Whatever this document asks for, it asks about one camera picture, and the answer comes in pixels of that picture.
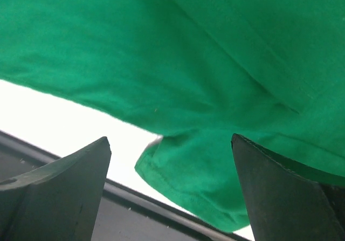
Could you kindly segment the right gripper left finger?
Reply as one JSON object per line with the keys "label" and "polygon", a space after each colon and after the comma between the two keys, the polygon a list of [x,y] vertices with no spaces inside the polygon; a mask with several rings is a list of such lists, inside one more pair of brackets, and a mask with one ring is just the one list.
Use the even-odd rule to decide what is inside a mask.
{"label": "right gripper left finger", "polygon": [[1,182],[1,240],[91,240],[111,160],[101,137]]}

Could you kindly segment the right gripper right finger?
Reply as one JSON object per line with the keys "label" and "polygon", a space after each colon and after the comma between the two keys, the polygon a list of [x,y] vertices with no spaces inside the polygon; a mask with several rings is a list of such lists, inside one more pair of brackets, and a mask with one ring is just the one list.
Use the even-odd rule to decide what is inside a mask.
{"label": "right gripper right finger", "polygon": [[344,177],[242,135],[231,146],[255,240],[344,240]]}

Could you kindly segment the green t shirt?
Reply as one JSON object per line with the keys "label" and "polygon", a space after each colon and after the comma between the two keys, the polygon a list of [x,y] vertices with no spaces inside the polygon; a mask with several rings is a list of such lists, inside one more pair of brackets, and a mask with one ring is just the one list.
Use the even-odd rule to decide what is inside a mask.
{"label": "green t shirt", "polygon": [[224,232],[233,134],[344,175],[344,0],[1,0],[1,79],[161,135],[136,172]]}

